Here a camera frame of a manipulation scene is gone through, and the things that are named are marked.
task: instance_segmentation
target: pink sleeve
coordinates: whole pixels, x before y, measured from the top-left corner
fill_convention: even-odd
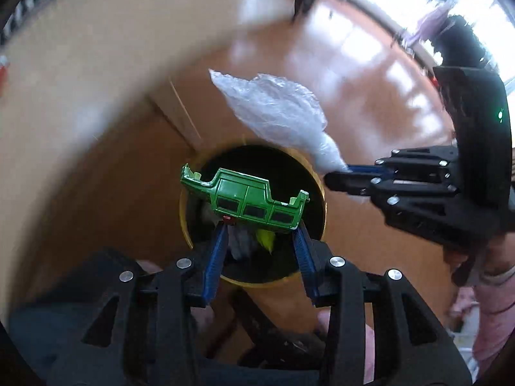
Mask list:
[[[436,7],[433,11],[421,18],[417,23],[416,32],[413,35],[408,33],[405,37],[406,46],[411,48],[411,46],[418,41],[426,41],[437,34],[447,20],[449,10],[452,8],[453,4],[452,0],[447,0],[444,4]]]
[[[474,358],[485,372],[515,328],[515,276],[500,285],[491,278],[475,287],[480,303],[480,328],[474,344]]]

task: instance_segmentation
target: wooden floor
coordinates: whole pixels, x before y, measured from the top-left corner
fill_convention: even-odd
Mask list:
[[[395,148],[449,142],[451,123],[436,91],[390,42],[354,7],[326,0],[295,25],[240,32],[175,73],[173,81],[206,150],[252,137],[211,84],[209,68],[243,78],[285,76],[311,89],[328,118],[328,133],[349,163],[373,163]],[[144,98],[136,105],[139,113],[99,140],[56,191],[29,240],[31,260],[19,269],[14,304],[34,297],[106,245],[161,266],[186,251],[178,217],[179,173],[195,153]],[[386,227],[368,202],[329,191],[326,201],[325,241],[335,254],[369,272],[398,268],[445,318],[453,289],[440,247]],[[315,325],[316,311],[299,277],[250,293],[280,327],[303,331]],[[230,312],[224,301],[214,308],[221,326]],[[224,359],[233,360],[243,344],[230,347]]]

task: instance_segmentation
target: person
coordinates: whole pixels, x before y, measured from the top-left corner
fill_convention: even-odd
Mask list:
[[[445,252],[454,271],[468,257]],[[495,237],[488,246],[481,282],[474,287],[480,306],[480,326],[473,347],[479,376],[490,367],[515,328],[515,234]]]
[[[464,254],[444,251],[444,261],[452,271],[467,260]],[[148,273],[161,269],[151,262],[138,262]],[[515,234],[494,238],[489,246],[481,283],[475,295],[480,303],[480,329],[474,344],[474,357],[480,367],[480,375],[491,365],[515,328]],[[84,302],[49,304],[39,301],[24,306],[10,317],[10,336],[22,356],[36,373],[45,379],[63,344],[71,333],[84,322],[87,313]],[[192,315],[199,330],[206,329],[213,318],[212,309],[192,308]],[[330,311],[318,314],[320,329],[329,330]],[[206,384],[226,386],[252,384],[261,386],[314,385],[318,372],[292,372],[281,370],[256,370],[235,365],[221,364],[199,358],[200,372]],[[373,380],[374,332],[366,326],[365,378]]]
[[[463,16],[449,15],[455,1],[436,1],[439,5],[418,21],[413,34],[403,31],[405,46],[412,48],[419,41],[431,41],[435,53],[441,53],[442,66],[483,68],[487,52],[471,25]]]

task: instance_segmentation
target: hand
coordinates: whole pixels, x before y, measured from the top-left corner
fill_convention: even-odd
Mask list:
[[[444,262],[454,271],[467,261],[468,255],[444,250]],[[483,271],[486,275],[496,276],[506,273],[515,266],[515,234],[499,235],[488,244]]]
[[[463,319],[475,305],[477,305],[477,301],[474,289],[472,287],[460,287],[458,296],[449,310],[449,316]]]
[[[318,329],[327,335],[329,333],[329,320],[331,311],[324,309],[318,312]],[[375,367],[375,333],[372,328],[365,324],[365,376],[363,383],[370,383],[374,380]]]

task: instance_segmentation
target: metal screw head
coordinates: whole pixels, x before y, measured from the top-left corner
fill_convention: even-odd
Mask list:
[[[189,258],[181,258],[177,261],[177,267],[180,269],[187,269],[190,265],[192,265],[192,261]]]
[[[333,267],[343,267],[345,265],[345,260],[341,257],[332,257],[329,262]]]
[[[123,273],[120,273],[120,281],[131,281],[134,278],[134,274],[132,271],[124,271]]]
[[[386,203],[388,203],[390,206],[396,205],[400,199],[397,196],[390,197]]]
[[[388,277],[392,280],[400,280],[402,278],[402,273],[399,270],[391,269],[388,271]]]

